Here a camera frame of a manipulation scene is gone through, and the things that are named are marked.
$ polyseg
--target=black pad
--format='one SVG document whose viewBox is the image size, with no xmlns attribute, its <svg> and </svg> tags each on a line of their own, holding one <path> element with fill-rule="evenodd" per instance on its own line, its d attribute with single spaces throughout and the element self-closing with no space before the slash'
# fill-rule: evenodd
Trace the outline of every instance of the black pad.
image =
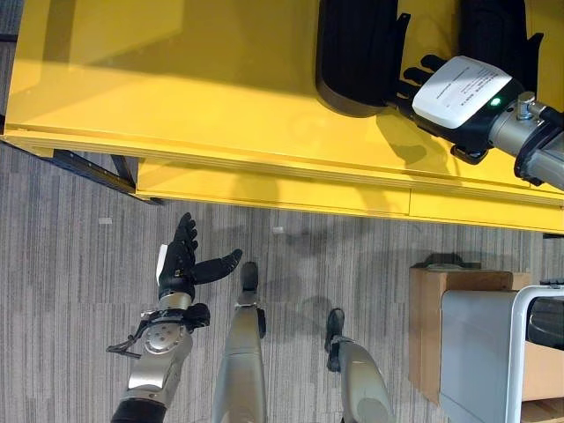
<svg viewBox="0 0 564 423">
<path fill-rule="evenodd" d="M 385 106 L 395 96 L 408 21 L 406 14 L 397 18 L 397 0 L 322 0 L 318 83 L 349 100 Z"/>
</svg>

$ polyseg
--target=robotic hand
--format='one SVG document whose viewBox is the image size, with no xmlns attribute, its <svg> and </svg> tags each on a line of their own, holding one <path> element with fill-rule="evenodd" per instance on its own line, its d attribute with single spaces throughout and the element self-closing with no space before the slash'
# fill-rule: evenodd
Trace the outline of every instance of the robotic hand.
<svg viewBox="0 0 564 423">
<path fill-rule="evenodd" d="M 488 63 L 428 55 L 421 65 L 429 71 L 407 69 L 404 77 L 415 84 L 398 81 L 391 106 L 452 142 L 452 154 L 467 163 L 478 164 L 496 147 L 516 158 L 518 178 L 564 190 L 563 114 Z"/>
<path fill-rule="evenodd" d="M 192 305 L 195 286 L 224 278 L 235 270 L 242 251 L 196 263 L 196 222 L 182 216 L 168 245 L 160 248 L 157 264 L 158 309 L 144 312 L 137 331 L 128 340 L 107 348 L 138 359 L 112 423 L 159 423 L 171 405 L 180 381 L 182 363 L 192 348 L 194 329 L 210 324 L 205 304 Z M 129 349 L 145 334 L 142 354 Z"/>
</svg>

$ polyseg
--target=gray carpet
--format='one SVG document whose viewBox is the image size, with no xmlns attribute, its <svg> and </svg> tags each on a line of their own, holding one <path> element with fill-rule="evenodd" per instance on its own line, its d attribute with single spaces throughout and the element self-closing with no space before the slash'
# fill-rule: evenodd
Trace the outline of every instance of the gray carpet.
<svg viewBox="0 0 564 423">
<path fill-rule="evenodd" d="M 10 53 L 0 48 L 2 84 Z M 158 246 L 186 211 L 197 220 L 198 259 L 241 248 L 258 262 L 272 422 L 340 421 L 339 379 L 323 353 L 324 319 L 335 306 L 345 310 L 345 334 L 379 364 L 397 421 L 446 421 L 407 380 L 408 269 L 429 253 L 456 251 L 489 269 L 536 277 L 564 273 L 562 239 L 218 204 L 150 206 L 1 145 L 1 421 L 109 420 L 130 362 L 104 349 L 155 303 Z M 211 326 L 194 334 L 168 422 L 209 420 L 237 276 L 197 288 Z"/>
</svg>

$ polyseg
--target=white plastic bin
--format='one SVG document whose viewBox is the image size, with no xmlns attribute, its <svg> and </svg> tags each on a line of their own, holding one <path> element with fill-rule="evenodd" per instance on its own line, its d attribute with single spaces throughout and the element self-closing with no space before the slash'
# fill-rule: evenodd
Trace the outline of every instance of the white plastic bin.
<svg viewBox="0 0 564 423">
<path fill-rule="evenodd" d="M 527 309 L 537 297 L 564 297 L 564 289 L 442 296 L 439 401 L 453 423 L 520 422 Z"/>
</svg>

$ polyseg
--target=black robotic glove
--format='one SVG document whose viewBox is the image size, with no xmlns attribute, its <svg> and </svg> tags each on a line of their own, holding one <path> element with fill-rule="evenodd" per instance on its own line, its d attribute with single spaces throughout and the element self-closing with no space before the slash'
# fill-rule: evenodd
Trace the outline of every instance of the black robotic glove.
<svg viewBox="0 0 564 423">
<path fill-rule="evenodd" d="M 197 230 L 190 213 L 182 216 L 159 275 L 159 298 L 172 292 L 187 293 L 194 300 L 194 286 L 227 276 L 241 260 L 242 251 L 196 264 Z"/>
</svg>

